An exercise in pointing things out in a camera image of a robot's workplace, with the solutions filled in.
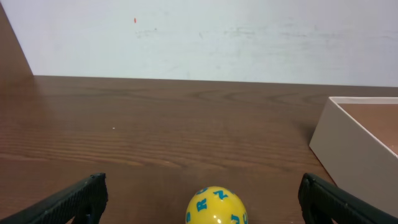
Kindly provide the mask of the yellow ball with blue letters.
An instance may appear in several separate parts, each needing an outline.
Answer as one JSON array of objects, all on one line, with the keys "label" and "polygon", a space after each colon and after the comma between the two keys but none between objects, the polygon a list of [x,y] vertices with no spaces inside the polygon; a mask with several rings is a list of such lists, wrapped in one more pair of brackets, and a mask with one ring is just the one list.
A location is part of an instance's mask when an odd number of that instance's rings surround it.
[{"label": "yellow ball with blue letters", "polygon": [[248,213],[241,199],[218,186],[199,190],[190,200],[186,224],[248,224]]}]

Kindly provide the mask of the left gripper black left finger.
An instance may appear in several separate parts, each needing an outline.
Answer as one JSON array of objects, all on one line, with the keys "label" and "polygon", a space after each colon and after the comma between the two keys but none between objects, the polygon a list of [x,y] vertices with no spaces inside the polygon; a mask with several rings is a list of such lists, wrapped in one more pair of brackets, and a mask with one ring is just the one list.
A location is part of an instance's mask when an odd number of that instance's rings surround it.
[{"label": "left gripper black left finger", "polygon": [[107,202],[106,174],[97,173],[2,219],[1,224],[99,223]]}]

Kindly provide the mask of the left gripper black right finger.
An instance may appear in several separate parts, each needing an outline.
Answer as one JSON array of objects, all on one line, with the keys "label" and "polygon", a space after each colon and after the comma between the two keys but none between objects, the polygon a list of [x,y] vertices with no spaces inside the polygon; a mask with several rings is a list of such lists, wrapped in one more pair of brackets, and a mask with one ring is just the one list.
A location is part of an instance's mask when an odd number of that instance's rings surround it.
[{"label": "left gripper black right finger", "polygon": [[397,224],[396,217],[311,173],[302,177],[298,200],[306,224]]}]

